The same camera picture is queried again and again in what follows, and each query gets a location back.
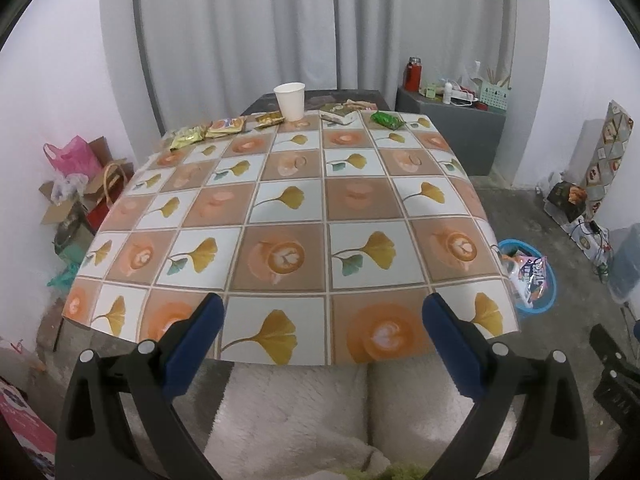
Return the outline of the pink plastic bag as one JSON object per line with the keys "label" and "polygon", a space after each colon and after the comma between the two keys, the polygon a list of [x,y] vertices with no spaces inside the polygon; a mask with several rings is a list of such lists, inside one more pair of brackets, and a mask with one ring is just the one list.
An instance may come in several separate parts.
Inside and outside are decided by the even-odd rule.
{"label": "pink plastic bag", "polygon": [[102,170],[96,154],[81,136],[74,136],[62,148],[45,143],[42,150],[52,168],[64,177],[70,174],[83,174],[88,179],[92,179]]}

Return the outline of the gold snack packet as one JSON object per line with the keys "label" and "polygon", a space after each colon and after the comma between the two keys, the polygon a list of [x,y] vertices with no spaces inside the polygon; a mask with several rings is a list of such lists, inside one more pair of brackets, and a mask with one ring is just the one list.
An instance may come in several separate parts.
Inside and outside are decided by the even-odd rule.
{"label": "gold snack packet", "polygon": [[207,129],[208,125],[196,125],[175,130],[172,133],[169,149],[175,152],[202,142],[206,138]]}

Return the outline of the pink blue snack bag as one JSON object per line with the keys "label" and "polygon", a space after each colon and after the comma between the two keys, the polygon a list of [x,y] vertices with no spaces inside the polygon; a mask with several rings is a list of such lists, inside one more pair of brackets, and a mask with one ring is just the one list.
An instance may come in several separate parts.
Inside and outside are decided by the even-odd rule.
{"label": "pink blue snack bag", "polygon": [[502,256],[508,278],[527,309],[533,309],[548,288],[547,258],[525,255],[517,250]]}

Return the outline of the small white bottle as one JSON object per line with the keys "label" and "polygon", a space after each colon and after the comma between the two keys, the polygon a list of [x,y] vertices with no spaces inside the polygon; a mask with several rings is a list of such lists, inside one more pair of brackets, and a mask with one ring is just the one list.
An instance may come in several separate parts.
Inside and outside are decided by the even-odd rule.
{"label": "small white bottle", "polygon": [[450,104],[452,100],[452,83],[450,81],[446,81],[444,84],[444,91],[442,92],[442,102],[444,104]]}

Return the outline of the red gift bag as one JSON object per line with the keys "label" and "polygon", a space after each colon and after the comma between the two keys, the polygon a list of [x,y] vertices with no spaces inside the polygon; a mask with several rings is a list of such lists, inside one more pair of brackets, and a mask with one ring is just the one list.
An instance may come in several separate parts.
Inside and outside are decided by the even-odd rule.
{"label": "red gift bag", "polygon": [[88,183],[81,203],[92,232],[100,228],[119,195],[126,188],[130,169],[130,163],[125,159],[112,160]]}

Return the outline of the small green snack packet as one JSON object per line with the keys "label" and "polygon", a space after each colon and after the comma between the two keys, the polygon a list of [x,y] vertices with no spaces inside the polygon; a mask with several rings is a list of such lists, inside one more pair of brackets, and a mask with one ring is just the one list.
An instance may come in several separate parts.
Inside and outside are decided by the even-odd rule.
{"label": "small green snack packet", "polygon": [[401,118],[390,113],[381,112],[380,110],[371,115],[371,120],[390,130],[398,130],[405,125],[405,122]]}

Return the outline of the white paper cup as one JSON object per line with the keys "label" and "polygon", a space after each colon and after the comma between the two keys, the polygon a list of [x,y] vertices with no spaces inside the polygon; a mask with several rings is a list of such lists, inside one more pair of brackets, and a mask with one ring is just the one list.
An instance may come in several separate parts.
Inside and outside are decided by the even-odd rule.
{"label": "white paper cup", "polygon": [[305,115],[305,89],[303,82],[287,82],[273,88],[280,112],[287,122],[298,122]]}

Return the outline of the grey curtain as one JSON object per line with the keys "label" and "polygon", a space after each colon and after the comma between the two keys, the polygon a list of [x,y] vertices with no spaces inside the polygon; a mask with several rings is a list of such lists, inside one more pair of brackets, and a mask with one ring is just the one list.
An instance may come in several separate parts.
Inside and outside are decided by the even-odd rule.
{"label": "grey curtain", "polygon": [[233,116],[278,84],[393,99],[424,84],[518,81],[516,44],[548,0],[99,0],[114,96],[133,138]]}

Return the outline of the mint green desk calendar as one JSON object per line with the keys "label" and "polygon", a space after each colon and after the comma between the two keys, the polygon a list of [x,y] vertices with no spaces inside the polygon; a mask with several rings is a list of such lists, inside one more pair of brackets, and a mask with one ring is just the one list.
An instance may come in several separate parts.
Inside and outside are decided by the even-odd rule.
{"label": "mint green desk calendar", "polygon": [[503,110],[505,112],[508,109],[509,98],[510,89],[507,86],[491,84],[486,80],[482,81],[478,99],[489,108],[495,108],[496,110]]}

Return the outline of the grey cabinet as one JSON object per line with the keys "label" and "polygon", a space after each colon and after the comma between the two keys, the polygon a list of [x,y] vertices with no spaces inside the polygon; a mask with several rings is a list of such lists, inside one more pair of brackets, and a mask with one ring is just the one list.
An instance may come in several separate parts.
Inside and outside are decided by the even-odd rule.
{"label": "grey cabinet", "polygon": [[488,176],[506,123],[506,112],[489,107],[454,106],[398,88],[398,112],[426,115],[471,176]]}

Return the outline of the red thermos bottle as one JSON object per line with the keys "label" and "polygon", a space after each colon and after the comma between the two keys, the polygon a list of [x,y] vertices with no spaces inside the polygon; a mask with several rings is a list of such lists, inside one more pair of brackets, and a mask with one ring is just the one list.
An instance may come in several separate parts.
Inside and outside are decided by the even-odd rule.
{"label": "red thermos bottle", "polygon": [[418,92],[420,90],[422,75],[422,62],[417,56],[408,59],[405,68],[404,89],[408,92]]}

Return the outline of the orange snack packet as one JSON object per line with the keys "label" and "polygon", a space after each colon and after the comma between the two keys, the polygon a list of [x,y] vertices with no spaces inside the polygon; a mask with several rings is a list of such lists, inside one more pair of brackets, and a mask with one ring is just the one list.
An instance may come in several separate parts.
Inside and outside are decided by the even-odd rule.
{"label": "orange snack packet", "polygon": [[216,139],[223,136],[233,136],[244,131],[245,118],[243,116],[235,118],[218,119],[212,122],[205,131],[206,138]]}

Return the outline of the patterned tablecloth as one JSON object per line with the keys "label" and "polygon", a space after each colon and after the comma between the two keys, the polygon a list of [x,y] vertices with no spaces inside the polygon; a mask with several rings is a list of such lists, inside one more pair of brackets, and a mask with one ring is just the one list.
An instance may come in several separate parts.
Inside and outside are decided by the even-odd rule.
{"label": "patterned tablecloth", "polygon": [[397,130],[315,112],[163,150],[96,233],[63,310],[131,342],[158,339],[213,292],[213,356],[338,365],[420,356],[437,292],[494,338],[518,329],[497,241],[462,163],[425,115]]}

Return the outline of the blue mesh trash bin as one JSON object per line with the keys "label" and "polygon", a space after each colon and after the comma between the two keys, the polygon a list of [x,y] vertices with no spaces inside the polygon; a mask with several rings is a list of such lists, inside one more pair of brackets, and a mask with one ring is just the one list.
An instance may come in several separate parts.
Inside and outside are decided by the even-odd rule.
{"label": "blue mesh trash bin", "polygon": [[520,318],[547,312],[555,303],[558,283],[548,259],[521,240],[498,243],[497,255]]}

